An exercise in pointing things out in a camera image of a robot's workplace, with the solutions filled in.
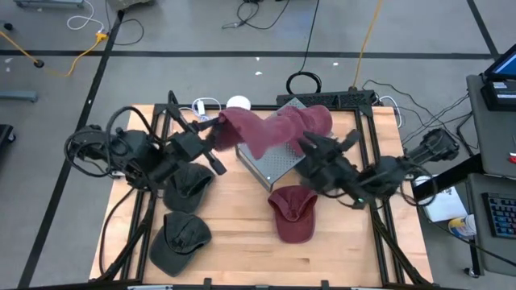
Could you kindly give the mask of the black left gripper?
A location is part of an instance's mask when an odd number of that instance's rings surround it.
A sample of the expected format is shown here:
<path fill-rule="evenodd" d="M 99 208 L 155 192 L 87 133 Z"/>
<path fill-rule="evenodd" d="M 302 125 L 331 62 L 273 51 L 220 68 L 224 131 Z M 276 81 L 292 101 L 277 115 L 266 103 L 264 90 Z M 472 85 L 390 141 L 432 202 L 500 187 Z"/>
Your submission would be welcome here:
<path fill-rule="evenodd" d="M 194 133 L 199 133 L 217 124 L 218 118 L 212 118 L 204 122 L 192 121 L 189 123 L 189 127 Z M 194 133 L 174 133 L 171 136 L 171 153 L 179 160 L 185 162 L 193 161 L 203 153 L 217 175 L 221 176 L 226 173 L 227 169 L 223 163 L 211 151 L 204 152 L 205 141 Z"/>

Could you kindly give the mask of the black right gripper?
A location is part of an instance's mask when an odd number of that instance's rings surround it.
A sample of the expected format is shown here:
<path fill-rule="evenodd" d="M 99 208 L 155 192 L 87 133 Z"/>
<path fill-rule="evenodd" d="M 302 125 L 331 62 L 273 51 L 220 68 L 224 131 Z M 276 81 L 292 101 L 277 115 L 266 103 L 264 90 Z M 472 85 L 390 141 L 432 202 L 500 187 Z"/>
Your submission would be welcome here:
<path fill-rule="evenodd" d="M 328 193 L 342 189 L 354 193 L 359 186 L 356 181 L 358 171 L 343 153 L 349 151 L 360 140 L 360 132 L 351 130 L 342 141 L 311 132 L 304 132 L 298 140 L 299 147 L 306 157 L 312 158 L 312 189 L 319 193 Z"/>

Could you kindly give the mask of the maroon baseball cap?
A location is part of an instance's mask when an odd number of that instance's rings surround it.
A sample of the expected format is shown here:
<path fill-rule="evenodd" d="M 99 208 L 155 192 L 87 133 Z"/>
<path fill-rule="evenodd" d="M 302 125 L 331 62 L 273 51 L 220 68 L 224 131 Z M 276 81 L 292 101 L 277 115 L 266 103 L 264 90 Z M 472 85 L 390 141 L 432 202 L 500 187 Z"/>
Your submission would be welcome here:
<path fill-rule="evenodd" d="M 300 138 L 305 129 L 306 123 L 297 108 L 287 108 L 262 119 L 250 110 L 230 107 L 219 113 L 208 137 L 214 141 L 216 151 L 243 143 L 258 160 L 268 149 Z"/>
<path fill-rule="evenodd" d="M 294 150 L 295 155 L 304 155 L 298 144 L 299 139 L 304 139 L 304 132 L 308 131 L 316 135 L 328 136 L 331 133 L 333 120 L 331 112 L 322 105 L 315 105 L 304 109 L 295 106 L 286 106 L 279 110 L 278 116 L 287 117 L 293 124 L 294 135 L 288 144 Z"/>
<path fill-rule="evenodd" d="M 301 185 L 285 186 L 272 192 L 268 203 L 273 209 L 281 241 L 297 244 L 312 238 L 317 200 L 316 192 Z"/>

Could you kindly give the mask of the black perforated power strip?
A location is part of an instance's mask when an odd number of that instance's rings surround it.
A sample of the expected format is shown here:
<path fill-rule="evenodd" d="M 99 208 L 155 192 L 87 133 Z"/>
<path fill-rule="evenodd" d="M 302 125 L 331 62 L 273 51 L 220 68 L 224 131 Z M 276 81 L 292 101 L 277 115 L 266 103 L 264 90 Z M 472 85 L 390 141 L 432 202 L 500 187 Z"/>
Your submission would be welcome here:
<path fill-rule="evenodd" d="M 330 108 L 370 106 L 375 100 L 373 90 L 351 90 L 329 93 L 304 93 L 278 95 L 276 102 L 283 106 L 292 99 L 298 99 L 304 106 L 322 105 Z"/>

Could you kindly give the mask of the white dome lamp, metal base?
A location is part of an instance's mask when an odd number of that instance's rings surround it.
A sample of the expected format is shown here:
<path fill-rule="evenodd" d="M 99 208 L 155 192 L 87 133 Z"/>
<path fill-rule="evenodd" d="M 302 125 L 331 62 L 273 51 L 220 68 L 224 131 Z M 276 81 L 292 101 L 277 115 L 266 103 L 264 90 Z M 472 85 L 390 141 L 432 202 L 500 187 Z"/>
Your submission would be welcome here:
<path fill-rule="evenodd" d="M 227 100 L 226 107 L 238 107 L 245 110 L 250 110 L 252 107 L 251 102 L 248 98 L 242 95 L 235 95 Z"/>

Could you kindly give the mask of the grey perforated metal box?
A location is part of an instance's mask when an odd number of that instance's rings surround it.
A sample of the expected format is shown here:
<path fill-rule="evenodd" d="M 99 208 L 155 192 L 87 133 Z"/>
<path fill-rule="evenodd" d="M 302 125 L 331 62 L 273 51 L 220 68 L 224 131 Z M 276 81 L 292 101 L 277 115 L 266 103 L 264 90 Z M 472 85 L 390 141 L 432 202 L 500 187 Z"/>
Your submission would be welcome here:
<path fill-rule="evenodd" d="M 272 192 L 274 184 L 304 159 L 304 156 L 296 155 L 288 143 L 270 147 L 261 159 L 254 159 L 244 143 L 235 147 L 235 153 L 244 167 L 268 192 Z"/>

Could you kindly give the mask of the black desk crossbar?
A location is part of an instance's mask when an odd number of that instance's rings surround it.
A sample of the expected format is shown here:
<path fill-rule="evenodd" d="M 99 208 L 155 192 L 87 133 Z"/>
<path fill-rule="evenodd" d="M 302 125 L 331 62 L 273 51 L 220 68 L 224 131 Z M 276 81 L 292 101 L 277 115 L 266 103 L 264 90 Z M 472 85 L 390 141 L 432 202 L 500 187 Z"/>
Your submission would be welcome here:
<path fill-rule="evenodd" d="M 415 186 L 412 192 L 416 201 L 422 201 L 435 193 L 434 186 L 440 192 L 462 182 L 471 173 L 484 172 L 481 154 L 476 154 L 436 177 L 432 177 L 430 180 Z"/>

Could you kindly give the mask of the white box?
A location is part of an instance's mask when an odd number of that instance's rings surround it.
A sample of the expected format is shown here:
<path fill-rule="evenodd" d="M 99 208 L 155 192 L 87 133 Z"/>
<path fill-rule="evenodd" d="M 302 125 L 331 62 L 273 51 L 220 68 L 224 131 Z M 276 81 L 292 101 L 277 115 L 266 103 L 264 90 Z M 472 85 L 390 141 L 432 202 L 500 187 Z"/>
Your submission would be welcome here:
<path fill-rule="evenodd" d="M 432 222 L 444 222 L 468 215 L 455 186 L 444 189 L 433 198 L 429 205 L 422 208 Z"/>

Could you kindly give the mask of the grey desk top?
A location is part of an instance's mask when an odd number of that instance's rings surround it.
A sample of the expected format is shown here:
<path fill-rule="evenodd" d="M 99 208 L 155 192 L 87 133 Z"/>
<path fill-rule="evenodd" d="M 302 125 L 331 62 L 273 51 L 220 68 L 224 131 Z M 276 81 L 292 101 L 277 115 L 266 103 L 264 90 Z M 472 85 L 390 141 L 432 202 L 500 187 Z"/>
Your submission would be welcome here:
<path fill-rule="evenodd" d="M 510 153 L 516 153 L 516 112 L 488 110 L 481 76 L 469 75 L 466 83 L 484 171 L 516 179 L 516 164 L 510 162 Z"/>

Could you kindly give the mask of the black desktop device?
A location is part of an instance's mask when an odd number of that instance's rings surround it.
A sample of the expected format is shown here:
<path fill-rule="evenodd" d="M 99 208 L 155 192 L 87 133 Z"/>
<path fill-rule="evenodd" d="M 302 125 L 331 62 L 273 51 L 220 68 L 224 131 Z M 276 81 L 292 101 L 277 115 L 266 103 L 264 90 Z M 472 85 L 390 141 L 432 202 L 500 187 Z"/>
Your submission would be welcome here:
<path fill-rule="evenodd" d="M 516 80 L 488 81 L 481 95 L 488 110 L 516 111 Z"/>

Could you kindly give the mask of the black desk leg with caster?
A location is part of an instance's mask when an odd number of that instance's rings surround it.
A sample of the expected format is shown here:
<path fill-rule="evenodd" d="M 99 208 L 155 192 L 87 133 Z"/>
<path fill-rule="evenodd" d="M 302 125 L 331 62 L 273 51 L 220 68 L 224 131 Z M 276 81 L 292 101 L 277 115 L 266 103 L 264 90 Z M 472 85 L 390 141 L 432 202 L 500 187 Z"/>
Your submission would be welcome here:
<path fill-rule="evenodd" d="M 484 269 L 481 266 L 481 260 L 479 256 L 479 250 L 476 249 L 476 240 L 475 238 L 470 238 L 468 240 L 470 255 L 471 255 L 471 261 L 472 265 L 471 267 L 466 267 L 464 269 L 464 273 L 472 277 L 474 279 L 478 279 L 480 276 L 484 275 Z"/>

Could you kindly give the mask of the black backlit keyboard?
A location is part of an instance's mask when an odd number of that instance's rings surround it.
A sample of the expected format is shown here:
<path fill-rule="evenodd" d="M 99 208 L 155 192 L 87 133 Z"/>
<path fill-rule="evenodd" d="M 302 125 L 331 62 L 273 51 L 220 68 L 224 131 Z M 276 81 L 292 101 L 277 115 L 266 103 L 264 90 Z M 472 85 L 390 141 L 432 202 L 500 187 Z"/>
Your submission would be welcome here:
<path fill-rule="evenodd" d="M 492 236 L 516 239 L 516 196 L 482 193 L 481 197 Z"/>

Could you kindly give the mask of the grey keyboard shelf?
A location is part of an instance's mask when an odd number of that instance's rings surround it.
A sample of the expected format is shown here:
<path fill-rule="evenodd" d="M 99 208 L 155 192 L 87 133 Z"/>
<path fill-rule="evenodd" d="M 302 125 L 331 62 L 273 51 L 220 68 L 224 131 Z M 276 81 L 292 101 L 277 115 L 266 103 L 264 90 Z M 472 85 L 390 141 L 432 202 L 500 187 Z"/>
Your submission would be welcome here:
<path fill-rule="evenodd" d="M 476 244 L 481 248 L 481 265 L 506 276 L 516 276 L 516 239 L 492 236 L 486 219 L 482 193 L 516 196 L 516 180 L 470 174 L 467 179 L 468 203 L 476 222 Z"/>

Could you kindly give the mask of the black aluminium table frame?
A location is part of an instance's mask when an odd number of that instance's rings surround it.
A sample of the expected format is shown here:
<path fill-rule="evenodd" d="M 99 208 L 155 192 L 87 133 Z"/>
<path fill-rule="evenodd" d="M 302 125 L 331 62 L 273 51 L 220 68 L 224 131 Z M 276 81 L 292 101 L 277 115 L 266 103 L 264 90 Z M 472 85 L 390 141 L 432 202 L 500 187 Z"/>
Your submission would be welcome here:
<path fill-rule="evenodd" d="M 401 155 L 402 145 L 392 108 L 373 107 L 379 152 Z M 212 240 L 178 276 L 171 277 L 145 256 L 163 216 L 170 212 L 158 200 L 147 249 L 137 242 L 127 278 L 144 284 L 173 285 L 174 290 L 201 286 L 379 288 L 382 285 L 375 234 L 369 209 L 353 210 L 338 201 L 319 197 L 315 204 L 313 238 L 301 244 L 283 243 L 277 235 L 268 190 L 244 166 L 232 148 L 214 152 L 227 169 L 209 187 L 196 214 L 209 226 Z M 114 212 L 106 229 L 104 262 L 108 267 L 128 240 L 132 218 L 139 222 L 146 211 L 149 193 L 132 193 Z M 390 199 L 391 221 L 397 243 L 421 276 L 433 280 L 416 208 L 402 197 Z"/>

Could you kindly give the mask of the grey metal floor rail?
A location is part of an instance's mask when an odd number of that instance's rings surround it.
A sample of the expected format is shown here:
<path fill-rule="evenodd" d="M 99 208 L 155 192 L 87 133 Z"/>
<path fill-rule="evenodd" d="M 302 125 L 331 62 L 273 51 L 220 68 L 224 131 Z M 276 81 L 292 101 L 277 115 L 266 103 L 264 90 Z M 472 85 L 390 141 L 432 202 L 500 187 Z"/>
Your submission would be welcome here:
<path fill-rule="evenodd" d="M 45 7 L 53 7 L 53 8 L 65 8 L 65 7 L 73 7 L 73 8 L 83 8 L 85 4 L 85 0 L 12 0 L 13 3 L 21 8 L 45 8 Z"/>

